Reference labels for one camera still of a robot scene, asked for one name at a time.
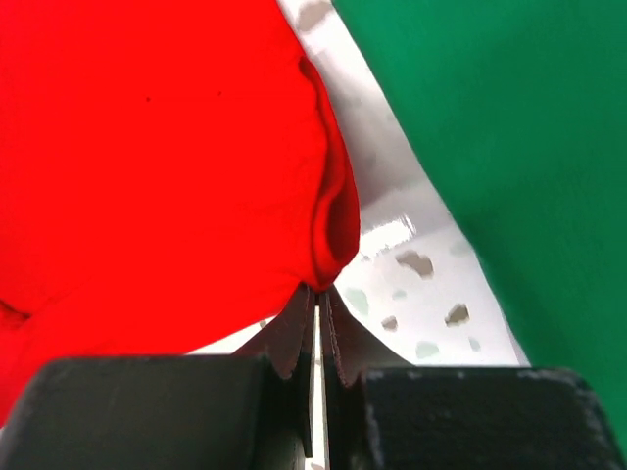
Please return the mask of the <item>red t-shirt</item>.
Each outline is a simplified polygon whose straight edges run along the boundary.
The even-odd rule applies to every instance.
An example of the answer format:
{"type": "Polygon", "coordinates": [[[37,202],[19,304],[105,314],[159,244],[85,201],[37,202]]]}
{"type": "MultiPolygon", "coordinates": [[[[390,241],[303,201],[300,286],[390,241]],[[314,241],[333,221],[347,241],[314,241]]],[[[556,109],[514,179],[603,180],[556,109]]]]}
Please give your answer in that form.
{"type": "Polygon", "coordinates": [[[1,412],[71,356],[185,354],[330,286],[360,207],[275,1],[1,5],[1,412]]]}

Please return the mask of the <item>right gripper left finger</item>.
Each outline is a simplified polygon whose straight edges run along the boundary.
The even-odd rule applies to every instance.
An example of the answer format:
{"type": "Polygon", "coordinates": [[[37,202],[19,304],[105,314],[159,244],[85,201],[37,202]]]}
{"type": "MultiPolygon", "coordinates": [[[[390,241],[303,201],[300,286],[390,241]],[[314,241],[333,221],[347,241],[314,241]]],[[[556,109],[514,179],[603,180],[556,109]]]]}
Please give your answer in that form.
{"type": "Polygon", "coordinates": [[[5,469],[301,469],[312,456],[315,296],[231,354],[64,359],[26,387],[5,469]]]}

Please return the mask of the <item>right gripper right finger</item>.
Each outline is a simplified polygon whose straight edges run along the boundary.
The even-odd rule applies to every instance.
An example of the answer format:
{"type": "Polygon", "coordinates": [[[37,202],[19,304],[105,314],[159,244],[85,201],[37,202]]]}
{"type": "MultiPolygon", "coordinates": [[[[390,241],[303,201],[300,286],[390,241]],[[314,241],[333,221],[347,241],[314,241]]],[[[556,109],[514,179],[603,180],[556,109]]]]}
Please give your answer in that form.
{"type": "Polygon", "coordinates": [[[417,367],[319,299],[332,469],[622,469],[594,391],[564,369],[417,367]]]}

